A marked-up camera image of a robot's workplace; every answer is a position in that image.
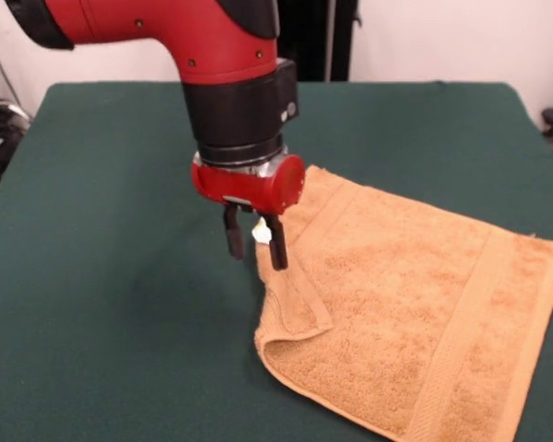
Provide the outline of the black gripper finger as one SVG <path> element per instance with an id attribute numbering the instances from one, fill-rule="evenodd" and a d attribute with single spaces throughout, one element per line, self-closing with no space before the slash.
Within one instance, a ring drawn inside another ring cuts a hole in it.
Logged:
<path id="1" fill-rule="evenodd" d="M 277 215 L 262 214 L 266 226 L 271 233 L 269 249 L 273 269 L 283 271 L 288 268 L 288 255 L 285 240 L 285 230 Z"/>
<path id="2" fill-rule="evenodd" d="M 223 224 L 226 231 L 228 250 L 231 257 L 242 260 L 245 255 L 244 241 L 237 221 L 238 206 L 227 204 L 223 213 Z"/>

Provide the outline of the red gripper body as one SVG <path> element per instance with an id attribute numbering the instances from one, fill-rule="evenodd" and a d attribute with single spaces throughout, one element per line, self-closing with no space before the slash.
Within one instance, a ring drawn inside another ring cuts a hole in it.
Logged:
<path id="1" fill-rule="evenodd" d="M 282 215 L 299 202 L 305 165 L 300 157 L 281 153 L 260 165 L 225 169 L 207 165 L 195 155 L 191 175 L 196 190 L 208 200 Z"/>

